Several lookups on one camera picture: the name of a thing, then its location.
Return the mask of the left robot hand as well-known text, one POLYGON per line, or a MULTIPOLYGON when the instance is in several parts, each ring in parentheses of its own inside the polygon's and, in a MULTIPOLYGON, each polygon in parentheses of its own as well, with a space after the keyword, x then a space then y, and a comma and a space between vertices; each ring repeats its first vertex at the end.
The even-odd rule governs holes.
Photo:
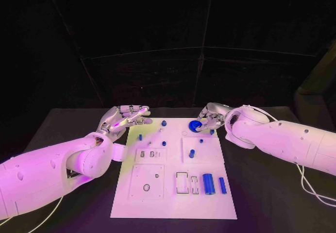
POLYGON ((114 106, 101 117, 97 132, 115 142, 125 132, 125 128, 151 124, 149 106, 121 105, 114 106))

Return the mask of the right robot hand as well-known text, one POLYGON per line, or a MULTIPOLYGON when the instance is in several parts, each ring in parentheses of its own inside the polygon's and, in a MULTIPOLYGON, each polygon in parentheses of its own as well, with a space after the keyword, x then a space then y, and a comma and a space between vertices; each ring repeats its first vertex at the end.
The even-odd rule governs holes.
POLYGON ((203 130, 215 130, 221 126, 224 126, 226 116, 229 112, 234 110, 232 107, 224 105, 221 103, 209 102, 203 107, 199 116, 196 118, 198 121, 202 118, 206 118, 206 121, 202 122, 202 125, 196 127, 196 131, 200 132, 203 130))

